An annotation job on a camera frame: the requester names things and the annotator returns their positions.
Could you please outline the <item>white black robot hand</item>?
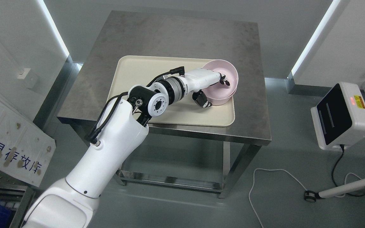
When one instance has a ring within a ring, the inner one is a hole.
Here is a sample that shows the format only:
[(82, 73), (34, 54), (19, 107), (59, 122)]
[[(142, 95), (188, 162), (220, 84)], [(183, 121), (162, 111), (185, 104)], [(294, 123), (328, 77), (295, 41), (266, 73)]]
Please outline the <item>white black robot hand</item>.
[(212, 106), (202, 89), (217, 83), (230, 86), (225, 74), (203, 68), (188, 71), (183, 77), (186, 80), (186, 92), (193, 92), (192, 99), (201, 108)]

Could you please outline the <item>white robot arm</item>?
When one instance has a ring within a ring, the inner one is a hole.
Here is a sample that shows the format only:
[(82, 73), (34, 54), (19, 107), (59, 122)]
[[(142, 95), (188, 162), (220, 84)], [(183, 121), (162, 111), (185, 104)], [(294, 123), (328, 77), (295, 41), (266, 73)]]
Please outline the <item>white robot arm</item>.
[(148, 86), (135, 85), (110, 98), (92, 130), (84, 156), (65, 177), (53, 183), (29, 208), (25, 228), (87, 228), (97, 212), (100, 196), (126, 158), (148, 135), (148, 121), (164, 113), (181, 97), (185, 85), (171, 85), (171, 76), (184, 67), (155, 77)]

